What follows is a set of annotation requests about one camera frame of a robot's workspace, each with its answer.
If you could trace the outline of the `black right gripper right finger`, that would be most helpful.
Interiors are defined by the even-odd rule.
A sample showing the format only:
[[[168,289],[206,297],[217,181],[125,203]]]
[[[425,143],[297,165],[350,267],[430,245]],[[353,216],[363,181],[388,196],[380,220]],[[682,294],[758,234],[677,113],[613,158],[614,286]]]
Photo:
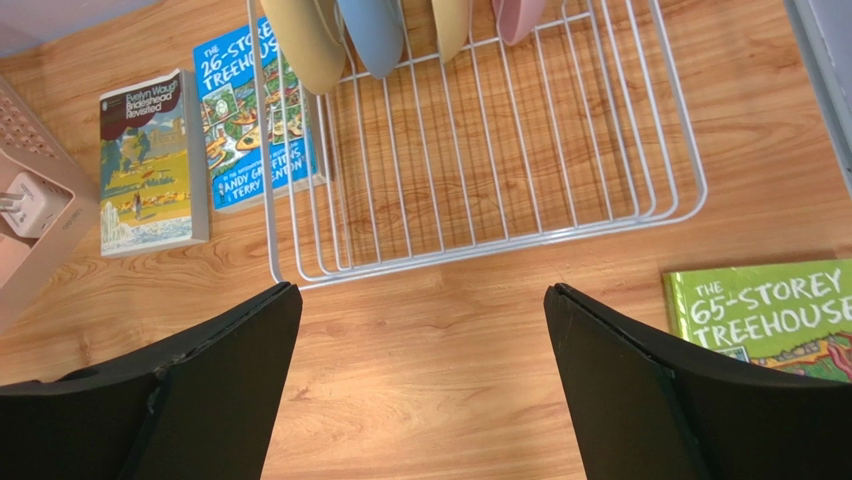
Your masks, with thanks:
[[[566,284],[544,311],[590,479],[847,479],[851,387],[736,360]]]

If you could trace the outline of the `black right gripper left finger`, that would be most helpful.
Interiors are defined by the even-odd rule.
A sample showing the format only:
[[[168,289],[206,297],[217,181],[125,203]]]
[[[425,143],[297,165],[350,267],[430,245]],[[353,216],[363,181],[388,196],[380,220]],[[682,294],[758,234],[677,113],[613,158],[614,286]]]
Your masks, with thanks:
[[[5,479],[257,479],[302,315],[279,283],[51,381],[1,389]]]

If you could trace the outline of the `yellow plate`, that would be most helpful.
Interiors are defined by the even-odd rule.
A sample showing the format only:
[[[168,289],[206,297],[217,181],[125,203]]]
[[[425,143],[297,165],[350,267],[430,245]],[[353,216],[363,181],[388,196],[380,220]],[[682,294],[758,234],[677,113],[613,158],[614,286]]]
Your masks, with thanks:
[[[261,0],[281,53],[305,89],[330,92],[346,59],[335,0]]]
[[[468,41],[471,24],[470,0],[432,0],[440,60],[448,63]]]

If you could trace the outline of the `pink plate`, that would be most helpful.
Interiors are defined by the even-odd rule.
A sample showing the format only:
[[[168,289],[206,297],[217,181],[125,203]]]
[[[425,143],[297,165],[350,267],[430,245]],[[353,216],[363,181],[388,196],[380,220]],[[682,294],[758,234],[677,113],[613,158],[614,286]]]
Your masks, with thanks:
[[[492,10],[500,39],[509,46],[523,40],[538,24],[546,0],[492,0]]]

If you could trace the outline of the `blue plate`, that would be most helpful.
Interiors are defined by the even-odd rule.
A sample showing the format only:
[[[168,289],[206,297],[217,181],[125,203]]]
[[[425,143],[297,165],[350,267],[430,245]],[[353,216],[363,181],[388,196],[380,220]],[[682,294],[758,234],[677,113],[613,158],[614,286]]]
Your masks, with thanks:
[[[367,71],[376,79],[384,79],[399,63],[404,47],[400,3],[393,0],[341,0],[337,5]]]

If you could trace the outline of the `green 65-Storey Treehouse book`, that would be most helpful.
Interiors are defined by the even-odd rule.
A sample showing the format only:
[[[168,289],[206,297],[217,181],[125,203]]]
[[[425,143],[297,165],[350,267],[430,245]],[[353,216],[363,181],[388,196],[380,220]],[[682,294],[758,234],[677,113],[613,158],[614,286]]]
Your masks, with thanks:
[[[680,271],[663,285],[671,334],[757,366],[850,382],[850,260]]]

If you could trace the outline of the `pink desk file organizer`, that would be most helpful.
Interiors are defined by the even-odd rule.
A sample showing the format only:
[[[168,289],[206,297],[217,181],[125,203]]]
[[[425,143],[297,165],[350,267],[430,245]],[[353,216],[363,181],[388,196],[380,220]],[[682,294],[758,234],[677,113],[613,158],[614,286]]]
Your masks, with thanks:
[[[99,215],[96,185],[1,81],[1,329],[21,316]]]

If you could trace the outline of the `white power adapter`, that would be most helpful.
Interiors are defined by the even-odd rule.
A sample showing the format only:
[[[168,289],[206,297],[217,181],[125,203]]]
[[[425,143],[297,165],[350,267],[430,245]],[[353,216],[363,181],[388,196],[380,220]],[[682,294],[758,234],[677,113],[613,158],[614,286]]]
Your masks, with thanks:
[[[1,192],[1,215],[18,237],[38,239],[71,199],[69,191],[23,171]]]

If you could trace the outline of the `Brideshead Revisited book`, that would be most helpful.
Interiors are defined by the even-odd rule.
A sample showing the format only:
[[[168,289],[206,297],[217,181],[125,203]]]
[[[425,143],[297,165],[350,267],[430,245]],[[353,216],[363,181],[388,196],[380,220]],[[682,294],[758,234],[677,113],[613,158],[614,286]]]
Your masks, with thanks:
[[[102,256],[209,241],[207,161],[192,71],[104,93],[98,107]]]

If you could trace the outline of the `blue 26-Storey Treehouse book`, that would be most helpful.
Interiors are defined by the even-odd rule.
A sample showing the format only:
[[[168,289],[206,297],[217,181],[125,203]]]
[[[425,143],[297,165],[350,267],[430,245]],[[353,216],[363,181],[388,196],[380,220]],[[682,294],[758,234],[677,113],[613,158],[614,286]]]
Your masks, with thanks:
[[[276,196],[327,181],[310,130],[314,100],[278,53],[266,18],[254,30],[243,26],[193,50],[210,195],[219,213],[263,201],[261,117],[267,120]]]

